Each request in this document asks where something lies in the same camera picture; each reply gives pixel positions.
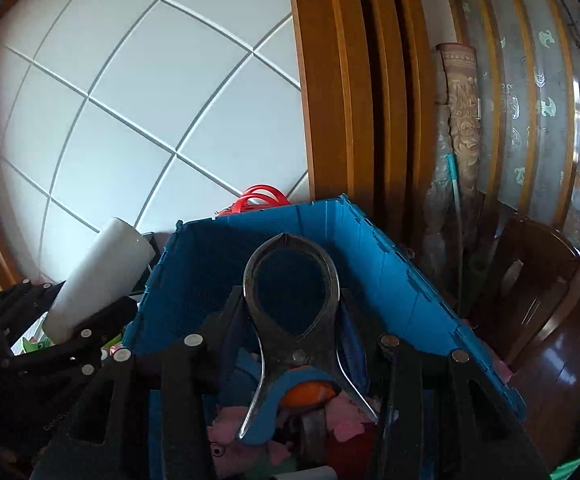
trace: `white cylinder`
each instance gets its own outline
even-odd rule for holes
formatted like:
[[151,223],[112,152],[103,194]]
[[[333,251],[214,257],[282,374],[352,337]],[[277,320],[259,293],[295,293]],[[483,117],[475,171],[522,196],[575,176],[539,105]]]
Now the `white cylinder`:
[[81,322],[130,294],[153,257],[154,250],[136,229],[111,218],[65,280],[46,316],[44,332],[50,341],[67,341]]

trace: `pink stuffed animal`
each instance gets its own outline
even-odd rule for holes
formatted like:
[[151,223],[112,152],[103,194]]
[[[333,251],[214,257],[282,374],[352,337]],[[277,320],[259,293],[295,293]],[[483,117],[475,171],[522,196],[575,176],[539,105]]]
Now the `pink stuffed animal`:
[[363,425],[371,423],[363,410],[345,392],[341,392],[326,404],[327,431],[332,431],[339,442],[346,442],[363,434]]
[[235,440],[241,422],[246,416],[245,406],[222,408],[207,428],[214,469],[219,480],[244,473],[259,460],[261,453],[268,454],[272,465],[279,465],[290,456],[283,444],[269,440],[263,446],[246,446]]

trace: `silver screw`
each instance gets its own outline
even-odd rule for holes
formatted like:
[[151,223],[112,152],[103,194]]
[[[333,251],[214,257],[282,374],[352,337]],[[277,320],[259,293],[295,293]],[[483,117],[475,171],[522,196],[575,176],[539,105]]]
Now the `silver screw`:
[[401,342],[401,340],[394,334],[383,334],[380,341],[383,346],[387,346],[388,348],[399,346],[399,343]]
[[128,361],[132,352],[129,351],[127,348],[119,348],[115,353],[112,354],[112,359],[114,359],[117,363],[122,363],[124,361]]
[[307,357],[308,356],[305,355],[305,352],[303,350],[301,350],[300,348],[298,350],[295,350],[294,352],[292,352],[292,359],[298,365],[302,365],[305,362],[305,359],[307,359]]
[[457,363],[467,363],[470,360],[470,354],[460,348],[452,350],[452,359]]
[[203,342],[203,336],[201,334],[189,334],[183,339],[183,343],[186,346],[199,346]]

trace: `brown wooden chair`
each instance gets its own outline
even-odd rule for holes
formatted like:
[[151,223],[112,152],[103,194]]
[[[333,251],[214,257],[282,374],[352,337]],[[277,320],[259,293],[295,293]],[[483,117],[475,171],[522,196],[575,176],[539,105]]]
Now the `brown wooden chair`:
[[515,215],[505,225],[470,322],[516,371],[579,298],[579,253],[553,228]]

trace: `blue plastic crate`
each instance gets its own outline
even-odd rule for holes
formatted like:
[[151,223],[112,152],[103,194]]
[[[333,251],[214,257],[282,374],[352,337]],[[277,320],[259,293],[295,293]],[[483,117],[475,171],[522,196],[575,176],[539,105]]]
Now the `blue plastic crate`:
[[[254,250],[283,232],[321,245],[337,266],[341,286],[352,291],[361,309],[378,315],[388,332],[405,338],[420,351],[447,355],[455,348],[468,350],[519,418],[524,417],[520,395],[499,380],[489,352],[471,329],[460,322],[406,255],[345,195],[214,220],[179,221],[148,280],[141,308],[126,331],[124,344],[137,354],[145,354],[194,332],[208,314],[223,309],[231,288],[241,284]],[[296,272],[300,274],[301,270],[297,267]],[[302,276],[292,277],[299,283],[302,280]],[[300,316],[296,309],[287,307],[279,308],[273,317],[290,330],[292,327],[284,320],[296,322]],[[313,314],[298,322],[307,327]],[[153,419],[159,418],[159,406],[155,404],[150,421],[151,446],[158,444],[160,424]],[[151,466],[151,476],[160,478],[160,463],[156,467]]]

